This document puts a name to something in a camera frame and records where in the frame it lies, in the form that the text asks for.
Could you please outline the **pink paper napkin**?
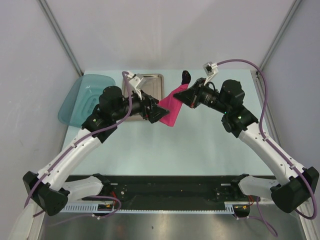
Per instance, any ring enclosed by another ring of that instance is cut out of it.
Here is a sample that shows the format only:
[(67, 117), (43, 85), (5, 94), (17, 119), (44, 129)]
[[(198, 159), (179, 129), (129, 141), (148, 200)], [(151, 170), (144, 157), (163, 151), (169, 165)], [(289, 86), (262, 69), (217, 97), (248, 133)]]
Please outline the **pink paper napkin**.
[(158, 106), (169, 110), (169, 114), (162, 117), (159, 121), (168, 127), (173, 127), (178, 118), (182, 102), (174, 98), (174, 94), (184, 91), (188, 88), (189, 84), (182, 84), (173, 90), (168, 96), (159, 101)]

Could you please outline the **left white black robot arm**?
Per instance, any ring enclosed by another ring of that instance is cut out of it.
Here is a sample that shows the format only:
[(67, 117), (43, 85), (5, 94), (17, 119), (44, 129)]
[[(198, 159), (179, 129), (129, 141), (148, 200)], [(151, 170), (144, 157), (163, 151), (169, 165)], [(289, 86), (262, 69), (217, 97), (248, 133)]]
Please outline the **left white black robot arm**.
[(84, 158), (102, 145), (126, 118), (139, 114), (150, 123), (158, 122), (169, 110), (159, 101), (142, 93), (124, 97), (117, 86), (108, 86), (99, 96), (92, 114), (82, 124), (71, 143), (37, 173), (28, 171), (23, 183), (28, 193), (26, 204), (33, 200), (49, 216), (58, 214), (68, 202), (83, 198), (105, 200), (110, 196), (110, 182), (100, 174), (67, 182)]

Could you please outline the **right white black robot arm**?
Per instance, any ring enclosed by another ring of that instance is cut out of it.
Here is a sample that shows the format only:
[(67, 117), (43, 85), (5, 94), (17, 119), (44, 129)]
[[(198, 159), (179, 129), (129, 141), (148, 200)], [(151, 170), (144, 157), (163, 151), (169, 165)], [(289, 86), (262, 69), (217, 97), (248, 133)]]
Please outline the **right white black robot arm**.
[(320, 174), (314, 167), (305, 168), (292, 159), (260, 129), (258, 119), (243, 105), (244, 97), (241, 83), (232, 79), (216, 90), (199, 78), (190, 88), (174, 94), (192, 109), (203, 104), (222, 113), (224, 129), (249, 146), (275, 177), (271, 180), (242, 174), (231, 182), (231, 196), (237, 201), (249, 195), (269, 199), (283, 212), (291, 213), (313, 197)]

